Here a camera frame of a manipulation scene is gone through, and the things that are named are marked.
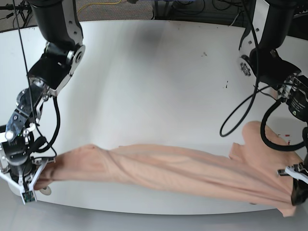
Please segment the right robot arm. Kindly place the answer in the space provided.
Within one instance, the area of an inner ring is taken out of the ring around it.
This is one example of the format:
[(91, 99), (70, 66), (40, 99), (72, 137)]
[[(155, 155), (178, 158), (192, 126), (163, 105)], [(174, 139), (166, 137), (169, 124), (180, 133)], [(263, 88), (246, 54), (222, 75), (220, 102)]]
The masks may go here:
[(28, 0), (46, 46), (40, 59), (26, 69), (28, 87), (16, 98), (16, 108), (0, 130), (0, 143), (7, 167), (0, 176), (31, 197), (34, 186), (45, 166), (53, 157), (35, 158), (33, 153), (44, 153), (52, 148), (59, 127), (48, 141), (43, 135), (35, 138), (43, 104), (52, 99), (57, 105), (60, 91), (73, 76), (85, 53), (83, 31), (73, 0)]

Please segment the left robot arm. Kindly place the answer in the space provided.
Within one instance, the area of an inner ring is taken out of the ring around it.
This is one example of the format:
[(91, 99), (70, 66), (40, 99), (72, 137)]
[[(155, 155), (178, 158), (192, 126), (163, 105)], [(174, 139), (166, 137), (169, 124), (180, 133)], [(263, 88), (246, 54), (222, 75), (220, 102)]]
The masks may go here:
[(264, 114), (260, 125), (262, 141), (271, 149), (293, 152), (308, 146), (308, 128), (302, 130), (302, 142), (279, 145), (267, 138), (269, 116), (282, 103), (298, 120), (308, 121), (308, 78), (294, 64), (283, 60), (277, 49), (283, 44), (298, 6), (302, 0), (251, 0), (243, 6), (247, 26), (239, 44), (239, 65), (245, 76), (255, 77), (252, 97), (272, 88), (275, 103)]

